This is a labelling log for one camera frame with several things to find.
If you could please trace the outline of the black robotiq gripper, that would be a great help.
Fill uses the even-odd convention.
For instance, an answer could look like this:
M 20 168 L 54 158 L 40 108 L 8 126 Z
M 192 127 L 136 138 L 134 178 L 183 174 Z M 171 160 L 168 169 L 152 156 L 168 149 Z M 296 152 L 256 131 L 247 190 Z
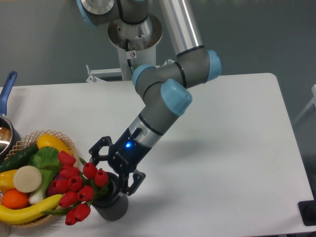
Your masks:
M 89 161 L 94 165 L 108 161 L 109 166 L 118 174 L 119 191 L 128 196 L 134 194 L 146 178 L 145 173 L 136 169 L 138 163 L 151 150 L 136 140 L 142 131 L 143 129 L 136 128 L 131 133 L 127 129 L 114 144 L 110 136 L 101 137 L 88 151 L 91 155 Z M 103 147 L 109 147 L 108 155 L 99 154 Z M 133 182 L 129 186 L 129 174 L 132 172 Z

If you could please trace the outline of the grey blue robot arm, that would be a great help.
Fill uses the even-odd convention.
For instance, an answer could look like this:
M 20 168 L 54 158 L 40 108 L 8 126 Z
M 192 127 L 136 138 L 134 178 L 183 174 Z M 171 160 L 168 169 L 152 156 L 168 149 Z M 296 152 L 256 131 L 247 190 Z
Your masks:
M 116 190 L 131 195 L 145 179 L 138 163 L 190 105 L 189 88 L 217 78 L 221 62 L 205 49 L 187 0 L 159 2 L 176 54 L 163 66 L 156 65 L 162 26 L 146 0 L 79 0 L 77 5 L 87 24 L 108 23 L 122 79 L 132 81 L 145 103 L 115 143 L 103 137 L 89 151 L 94 164 L 105 160 L 117 173 Z

